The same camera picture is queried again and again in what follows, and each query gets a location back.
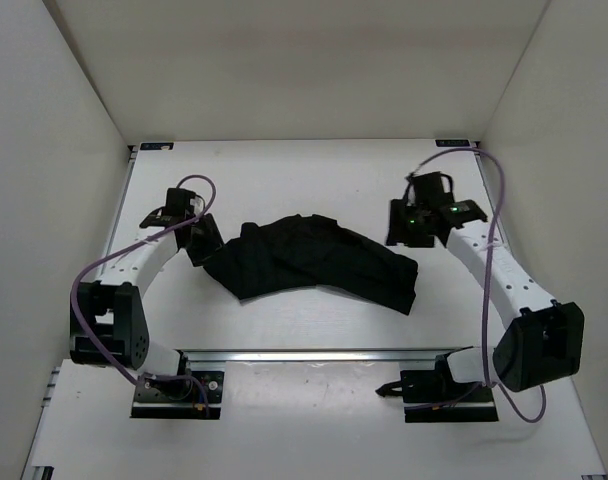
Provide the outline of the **black pleated skirt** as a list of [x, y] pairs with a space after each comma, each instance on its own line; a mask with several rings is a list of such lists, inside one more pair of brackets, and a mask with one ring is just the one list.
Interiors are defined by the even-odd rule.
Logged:
[[408, 315], [418, 263], [321, 215], [246, 222], [204, 270], [237, 299], [329, 287]]

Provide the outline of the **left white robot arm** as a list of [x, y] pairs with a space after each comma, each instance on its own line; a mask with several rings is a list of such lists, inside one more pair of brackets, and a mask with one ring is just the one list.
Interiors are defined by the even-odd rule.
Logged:
[[224, 245], [212, 214], [172, 233], [163, 234], [172, 217], [149, 216], [138, 231], [143, 245], [124, 253], [95, 281], [74, 288], [71, 304], [70, 357], [84, 365], [109, 366], [110, 353], [128, 373], [158, 379], [172, 398], [192, 389], [193, 373], [180, 351], [153, 341], [144, 313], [143, 297], [167, 262], [181, 251], [201, 267]]

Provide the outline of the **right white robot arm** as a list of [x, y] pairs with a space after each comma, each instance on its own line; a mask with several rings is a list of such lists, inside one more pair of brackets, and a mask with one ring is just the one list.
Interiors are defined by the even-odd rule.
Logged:
[[391, 201], [387, 244], [415, 248], [435, 241], [483, 288], [504, 328], [496, 346], [447, 355], [447, 366], [432, 376], [437, 396], [455, 400], [473, 382], [521, 392], [579, 371], [582, 310], [574, 302], [559, 302], [532, 279], [491, 233], [486, 214], [474, 201], [437, 209]]

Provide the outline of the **right table label sticker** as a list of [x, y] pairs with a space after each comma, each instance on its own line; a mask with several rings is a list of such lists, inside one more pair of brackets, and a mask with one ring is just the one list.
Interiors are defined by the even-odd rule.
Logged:
[[438, 148], [468, 148], [471, 146], [467, 139], [436, 139], [435, 144]]

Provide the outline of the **table label sticker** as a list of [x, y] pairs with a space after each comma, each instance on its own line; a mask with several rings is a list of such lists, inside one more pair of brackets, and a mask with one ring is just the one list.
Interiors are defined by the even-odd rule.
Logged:
[[435, 144], [438, 148], [468, 148], [471, 146], [467, 139], [436, 139]]
[[140, 151], [170, 151], [173, 148], [173, 142], [143, 142], [139, 146]]

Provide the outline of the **left table label sticker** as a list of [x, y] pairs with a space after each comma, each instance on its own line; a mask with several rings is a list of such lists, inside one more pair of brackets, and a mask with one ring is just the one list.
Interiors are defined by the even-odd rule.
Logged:
[[173, 148], [173, 142], [143, 142], [139, 146], [140, 151], [170, 151]]

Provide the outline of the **aluminium front rail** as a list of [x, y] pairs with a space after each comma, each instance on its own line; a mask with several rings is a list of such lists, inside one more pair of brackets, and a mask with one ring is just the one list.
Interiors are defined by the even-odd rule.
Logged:
[[328, 362], [412, 362], [432, 361], [436, 356], [466, 350], [460, 348], [404, 349], [254, 349], [186, 350], [193, 363], [328, 363]]

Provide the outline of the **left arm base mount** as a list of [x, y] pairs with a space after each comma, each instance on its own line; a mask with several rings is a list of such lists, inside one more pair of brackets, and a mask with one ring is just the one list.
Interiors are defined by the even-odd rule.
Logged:
[[225, 364], [191, 363], [192, 381], [164, 384], [147, 379], [135, 388], [130, 416], [134, 419], [219, 420], [225, 386]]

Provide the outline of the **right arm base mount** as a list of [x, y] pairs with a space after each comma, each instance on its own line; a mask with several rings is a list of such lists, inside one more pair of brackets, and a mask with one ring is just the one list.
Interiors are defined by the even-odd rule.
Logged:
[[375, 390], [400, 398], [407, 424], [493, 423], [499, 420], [491, 389], [477, 382], [456, 383], [446, 371], [403, 370], [400, 379]]

